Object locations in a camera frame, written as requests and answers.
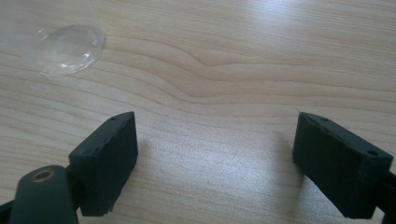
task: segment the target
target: circular hole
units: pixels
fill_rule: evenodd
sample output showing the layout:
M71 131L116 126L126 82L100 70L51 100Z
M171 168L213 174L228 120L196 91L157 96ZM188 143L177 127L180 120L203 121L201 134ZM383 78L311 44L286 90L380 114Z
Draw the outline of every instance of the circular hole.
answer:
M50 179L54 174L55 174L55 172L53 170L40 171L32 177L32 181L36 182L36 183L42 182L42 181Z
M367 153L370 154L370 155L372 155L372 156L378 156L378 153L377 153L377 152L374 152L374 151L372 151L372 150L369 150Z

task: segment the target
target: table surface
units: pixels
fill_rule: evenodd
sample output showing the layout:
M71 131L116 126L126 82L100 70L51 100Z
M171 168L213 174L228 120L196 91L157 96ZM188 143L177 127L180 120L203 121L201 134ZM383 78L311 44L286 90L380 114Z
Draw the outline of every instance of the table surface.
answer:
M291 150L305 111L396 156L396 2L93 4L106 46L88 69L48 77L0 47L0 203L134 111L137 165L113 212L80 223L380 223L345 219Z

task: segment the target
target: wood grain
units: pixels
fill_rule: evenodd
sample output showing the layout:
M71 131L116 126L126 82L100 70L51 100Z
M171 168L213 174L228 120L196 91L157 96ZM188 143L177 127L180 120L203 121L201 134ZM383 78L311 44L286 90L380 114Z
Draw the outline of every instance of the wood grain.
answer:
M135 170L80 223L380 223L344 219L291 148L306 111L396 156L394 1L93 3L106 46L88 69L48 77L0 45L0 203L133 110Z

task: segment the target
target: wooden table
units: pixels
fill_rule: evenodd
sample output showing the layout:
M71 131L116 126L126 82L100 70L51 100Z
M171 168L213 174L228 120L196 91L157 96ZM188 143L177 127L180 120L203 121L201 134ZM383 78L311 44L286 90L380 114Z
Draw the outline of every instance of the wooden table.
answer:
M134 111L132 176L80 223L380 223L344 219L291 149L305 111L396 156L396 2L93 2L106 46L88 69L48 77L0 47L0 203Z

